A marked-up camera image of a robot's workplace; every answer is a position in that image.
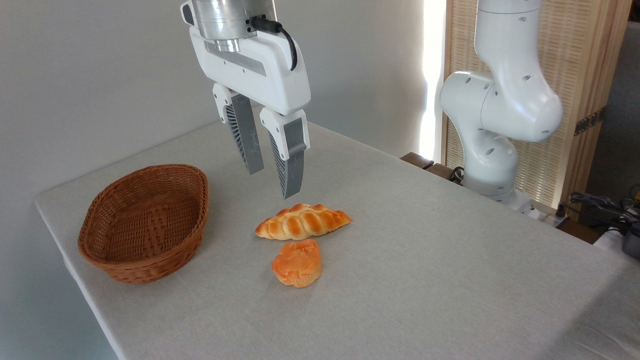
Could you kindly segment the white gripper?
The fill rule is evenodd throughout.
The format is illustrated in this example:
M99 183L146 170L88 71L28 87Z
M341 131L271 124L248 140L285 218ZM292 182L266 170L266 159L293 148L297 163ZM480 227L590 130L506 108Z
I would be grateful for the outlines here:
M212 93L222 123L229 126L238 152L250 174L265 168L250 100L265 106L259 116L269 132L279 184L285 199L297 194L304 176L304 151L310 137L304 107L311 101L302 51L291 70L288 40L268 32L238 41L237 52L224 52L189 29L199 66L217 82Z

